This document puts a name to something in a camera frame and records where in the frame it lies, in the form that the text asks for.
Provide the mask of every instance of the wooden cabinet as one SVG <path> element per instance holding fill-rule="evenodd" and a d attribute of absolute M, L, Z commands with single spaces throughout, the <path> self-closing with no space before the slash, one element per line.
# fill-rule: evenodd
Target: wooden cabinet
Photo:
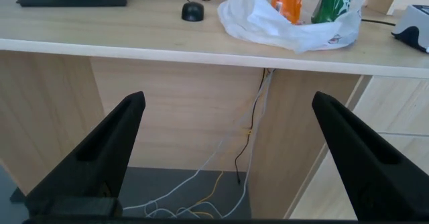
<path fill-rule="evenodd" d="M 379 133 L 429 135 L 429 81 L 375 76 L 354 112 Z"/>
<path fill-rule="evenodd" d="M 354 112 L 429 173 L 429 81 L 374 76 Z M 356 219 L 330 152 L 290 212 L 293 219 Z"/>
<path fill-rule="evenodd" d="M 429 137 L 383 135 L 407 158 L 429 173 Z M 356 219 L 330 152 L 326 155 L 292 219 Z"/>

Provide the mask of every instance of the desk leg panel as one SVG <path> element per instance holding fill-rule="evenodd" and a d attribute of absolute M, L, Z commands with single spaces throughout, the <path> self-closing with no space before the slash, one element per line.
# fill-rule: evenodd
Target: desk leg panel
<path fill-rule="evenodd" d="M 291 70 L 274 73 L 249 179 L 253 218 L 282 219 L 323 148 L 325 140 L 311 107 L 316 91 L 346 104 L 360 77 Z"/>
<path fill-rule="evenodd" d="M 89 58 L 0 51 L 0 161 L 24 194 L 103 117 Z"/>

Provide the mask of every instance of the white device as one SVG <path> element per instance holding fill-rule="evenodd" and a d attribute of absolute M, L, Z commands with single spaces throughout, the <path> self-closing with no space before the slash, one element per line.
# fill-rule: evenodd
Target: white device
<path fill-rule="evenodd" d="M 429 6 L 408 6 L 392 34 L 397 40 L 429 53 Z"/>

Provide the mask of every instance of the cabinet door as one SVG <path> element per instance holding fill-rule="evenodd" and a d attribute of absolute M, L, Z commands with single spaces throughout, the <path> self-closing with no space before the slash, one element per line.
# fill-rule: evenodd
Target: cabinet door
<path fill-rule="evenodd" d="M 429 173 L 429 136 L 383 135 L 407 158 Z M 330 152 L 326 155 L 291 219 L 357 219 Z"/>

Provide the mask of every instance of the gray floor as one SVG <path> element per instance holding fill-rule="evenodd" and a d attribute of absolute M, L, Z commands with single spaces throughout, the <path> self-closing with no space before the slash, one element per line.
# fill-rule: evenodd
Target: gray floor
<path fill-rule="evenodd" d="M 12 205 L 9 201 L 9 197 L 15 189 L 16 184 L 0 166 L 0 220 L 2 223 L 22 223 L 28 218 L 25 206 Z"/>
<path fill-rule="evenodd" d="M 180 184 L 195 173 L 194 170 L 164 170 L 150 168 L 128 168 L 125 175 L 119 200 L 123 207 L 144 204 L 170 192 L 175 186 Z M 180 207 L 190 207 L 200 199 L 208 196 L 215 185 L 220 172 L 202 171 L 193 180 L 173 192 L 169 197 L 158 201 L 159 208 L 165 208 L 175 213 Z M 245 173 L 240 173 L 244 180 Z M 7 220 L 3 223 L 21 223 L 28 218 L 27 209 L 24 205 L 11 204 L 9 197 L 16 189 L 15 183 L 10 179 L 8 173 L 0 167 L 0 219 Z M 226 215 L 237 204 L 243 193 L 243 185 L 237 184 L 235 172 L 225 172 L 219 181 L 217 189 L 208 199 L 222 215 Z M 155 205 L 147 207 L 150 213 L 155 209 Z M 220 218 L 219 214 L 209 205 L 202 205 L 193 211 L 204 211 L 210 213 L 215 218 Z M 127 217 L 144 217 L 144 209 L 131 209 L 123 212 Z M 170 214 L 158 212 L 155 218 L 170 217 Z M 183 214 L 179 218 L 195 218 L 195 216 Z M 246 194 L 242 203 L 229 219 L 250 219 L 251 211 L 249 197 Z"/>

